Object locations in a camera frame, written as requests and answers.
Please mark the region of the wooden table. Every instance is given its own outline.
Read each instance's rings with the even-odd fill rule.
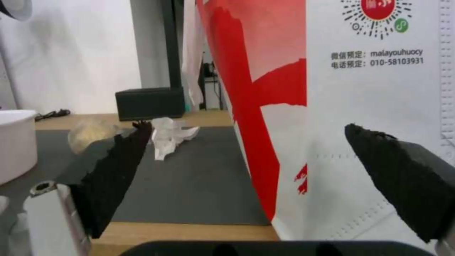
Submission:
[[[119,122],[116,114],[71,115],[36,123],[37,130],[73,128],[85,118],[103,119],[122,128],[131,122]],[[188,113],[182,118],[188,126],[231,126],[226,111]],[[211,240],[211,241],[277,241],[272,226],[191,225],[112,222],[102,237],[92,241],[92,256],[119,255],[127,249],[148,241]]]

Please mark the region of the black pole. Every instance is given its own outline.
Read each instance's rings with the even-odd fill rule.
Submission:
[[[182,86],[182,79],[180,77],[180,58],[178,55],[174,0],[161,0],[161,8],[164,21],[164,33],[166,35],[169,81],[171,83],[171,88],[180,88]]]

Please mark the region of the gray table mat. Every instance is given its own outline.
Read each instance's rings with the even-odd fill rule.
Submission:
[[[38,164],[0,186],[20,211],[28,190],[55,179],[77,157],[68,131],[37,131]],[[147,147],[113,221],[220,225],[268,225],[242,158],[233,128],[202,128],[165,161]]]

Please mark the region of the red logo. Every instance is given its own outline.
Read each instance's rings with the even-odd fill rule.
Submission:
[[[395,10],[396,0],[362,0],[362,11],[372,20],[385,20]]]
[[[300,195],[308,192],[308,165],[305,165],[300,172],[295,176],[294,182],[303,180],[302,184],[297,188]]]

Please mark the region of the black cable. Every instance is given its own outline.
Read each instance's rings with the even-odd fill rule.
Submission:
[[[69,114],[71,114],[71,111],[69,111],[68,109],[60,109],[58,112],[57,111],[52,111],[52,112],[47,113],[46,115],[38,114],[35,117],[35,122],[39,122],[41,120],[48,119],[48,118],[64,117],[64,116],[67,116]]]

